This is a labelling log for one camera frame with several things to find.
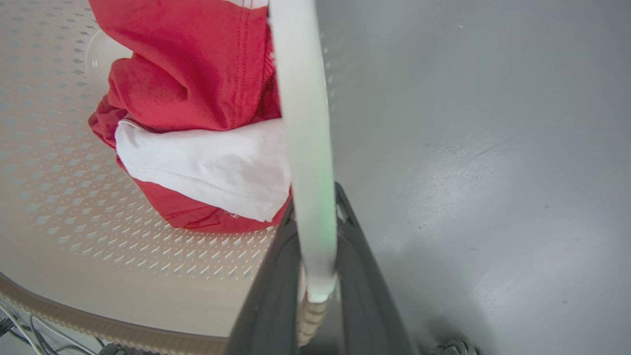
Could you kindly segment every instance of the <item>perforated surface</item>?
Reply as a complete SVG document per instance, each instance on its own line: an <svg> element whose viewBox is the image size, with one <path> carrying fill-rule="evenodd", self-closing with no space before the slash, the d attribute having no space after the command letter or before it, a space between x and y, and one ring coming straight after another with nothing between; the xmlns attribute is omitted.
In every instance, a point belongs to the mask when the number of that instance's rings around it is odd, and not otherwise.
<svg viewBox="0 0 631 355"><path fill-rule="evenodd" d="M87 125L100 98L88 90L85 52L98 30L87 1L0 2L0 179L3 226L12 231L3 236L0 270L81 310L226 335L274 230L189 232L153 210ZM165 310L161 295L136 295L116 309L116 290L143 285L140 294L164 289L188 302ZM110 304L97 305L103 300ZM168 320L171 313L182 323ZM200 316L210 319L184 321Z"/></svg>

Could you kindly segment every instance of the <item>red fabric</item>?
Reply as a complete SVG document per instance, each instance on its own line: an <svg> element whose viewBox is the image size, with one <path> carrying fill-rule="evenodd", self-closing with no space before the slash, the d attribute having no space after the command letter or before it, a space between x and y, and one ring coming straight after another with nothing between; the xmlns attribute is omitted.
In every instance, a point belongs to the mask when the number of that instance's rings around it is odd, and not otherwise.
<svg viewBox="0 0 631 355"><path fill-rule="evenodd" d="M117 123L127 113L155 133L226 131L280 117L267 8L222 0L90 4L101 29L134 52L112 64L110 91L88 121L110 147L115 149ZM262 223L135 181L173 227L249 232L278 224L285 210Z"/></svg>

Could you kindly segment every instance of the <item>gray surface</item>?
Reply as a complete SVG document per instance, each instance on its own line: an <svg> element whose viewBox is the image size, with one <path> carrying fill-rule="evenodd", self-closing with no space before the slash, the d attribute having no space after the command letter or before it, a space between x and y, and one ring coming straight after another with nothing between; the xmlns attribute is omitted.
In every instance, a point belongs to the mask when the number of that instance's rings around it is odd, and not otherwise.
<svg viewBox="0 0 631 355"><path fill-rule="evenodd" d="M626 350L631 4L318 5L336 179L415 337Z"/></svg>

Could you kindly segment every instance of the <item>white fabric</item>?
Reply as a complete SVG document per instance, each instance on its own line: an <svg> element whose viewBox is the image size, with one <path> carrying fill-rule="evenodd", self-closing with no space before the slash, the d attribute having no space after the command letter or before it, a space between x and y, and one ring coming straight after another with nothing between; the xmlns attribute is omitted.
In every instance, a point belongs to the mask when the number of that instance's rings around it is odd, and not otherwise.
<svg viewBox="0 0 631 355"><path fill-rule="evenodd" d="M289 197L281 119L231 131L151 133L128 119L116 152L131 176L246 218L271 221Z"/></svg>

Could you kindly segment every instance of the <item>folded clothing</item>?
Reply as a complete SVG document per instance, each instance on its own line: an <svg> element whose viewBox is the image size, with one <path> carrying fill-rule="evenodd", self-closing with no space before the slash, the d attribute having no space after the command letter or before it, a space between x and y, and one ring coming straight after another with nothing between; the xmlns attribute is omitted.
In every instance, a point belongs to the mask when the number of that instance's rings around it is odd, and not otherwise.
<svg viewBox="0 0 631 355"><path fill-rule="evenodd" d="M151 133L123 119L116 152L132 177L231 214L271 222L289 197L291 177L281 119L227 132Z"/></svg>
<svg viewBox="0 0 631 355"><path fill-rule="evenodd" d="M112 148L117 148L118 122L127 115L151 133L228 131L281 116L266 2L90 4L102 30L134 52L114 62L110 90L89 119L94 133ZM277 224L284 210L271 222L259 222L149 181L135 182L173 227L255 231Z"/></svg>

